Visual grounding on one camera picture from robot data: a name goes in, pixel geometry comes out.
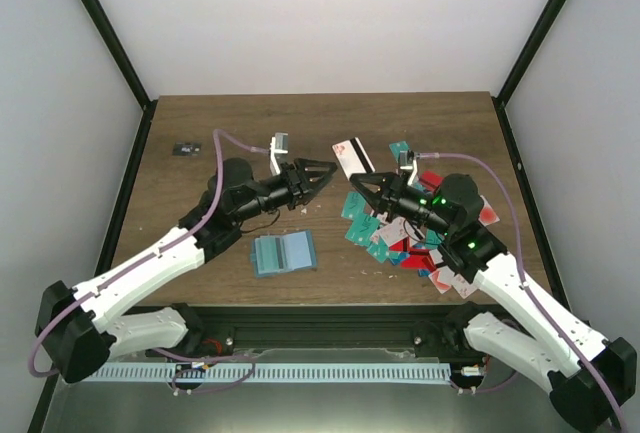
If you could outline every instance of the gray wall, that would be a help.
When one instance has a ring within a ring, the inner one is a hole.
[[[0,429],[22,433],[40,295],[91,277],[140,110],[79,0],[0,0],[0,18]]]
[[[102,0],[149,94],[490,90],[546,0]]]
[[[639,29],[638,0],[568,0],[508,105],[572,306],[638,349]]]

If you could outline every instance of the card with black stripe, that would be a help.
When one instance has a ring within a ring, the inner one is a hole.
[[[358,138],[343,141],[333,145],[332,148],[340,162],[342,171],[347,175],[347,179],[354,173],[373,173],[376,171]]]

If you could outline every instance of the gray floor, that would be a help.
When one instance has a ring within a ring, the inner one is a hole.
[[[487,384],[508,371],[492,363]],[[547,396],[518,379],[459,397],[446,386],[241,385],[174,397],[164,384],[80,383],[59,388],[45,433],[482,433],[573,431]]]

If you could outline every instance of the pile of cards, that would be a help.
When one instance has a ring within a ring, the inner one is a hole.
[[[389,148],[397,160],[400,152],[409,150],[409,145],[400,141],[392,143]],[[373,165],[357,138],[335,145],[334,150],[338,159],[341,156],[343,160],[347,158],[344,162],[341,161],[347,177],[352,173],[373,170]],[[434,191],[441,182],[442,177],[425,171],[411,186],[422,191]],[[480,222],[487,226],[499,221],[486,198],[482,199],[485,206],[480,214]],[[444,264],[442,255],[437,250],[442,241],[440,235],[427,231],[425,236],[404,218],[387,222],[384,215],[374,216],[365,211],[367,209],[366,201],[359,193],[352,191],[347,195],[342,217],[352,221],[345,235],[349,241],[366,248],[380,263],[389,260],[394,266],[418,270],[418,275],[428,277],[440,293],[446,293],[453,287],[462,298],[467,298],[477,289]]]
[[[318,264],[309,230],[256,238],[249,258],[257,278],[315,268]]]

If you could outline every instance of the wooden table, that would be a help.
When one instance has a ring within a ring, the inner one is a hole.
[[[162,97],[158,103],[120,236],[114,265],[163,236],[197,204],[215,173],[211,132],[223,128],[241,141],[268,147],[274,132],[289,133],[289,158],[335,160],[331,145],[358,136],[377,171],[391,171],[389,144],[406,140],[416,151],[459,152],[487,162],[506,184],[522,225],[524,264],[547,290],[548,281],[488,93],[326,94]],[[200,142],[198,156],[173,156],[176,142]],[[268,160],[223,140],[225,157],[247,158],[257,179],[270,176]],[[491,230],[511,249],[513,223],[491,177],[464,161],[422,163],[439,174],[467,172],[501,221]],[[461,302],[455,290],[441,295],[415,270],[380,264],[344,238],[340,217],[349,183],[338,170],[306,210],[284,211],[272,227],[245,235],[226,253],[186,273],[144,304],[304,305],[429,304]],[[262,215],[244,228],[270,220]],[[249,262],[253,238],[311,229],[317,270],[256,279]],[[470,300],[492,302],[476,292]]]

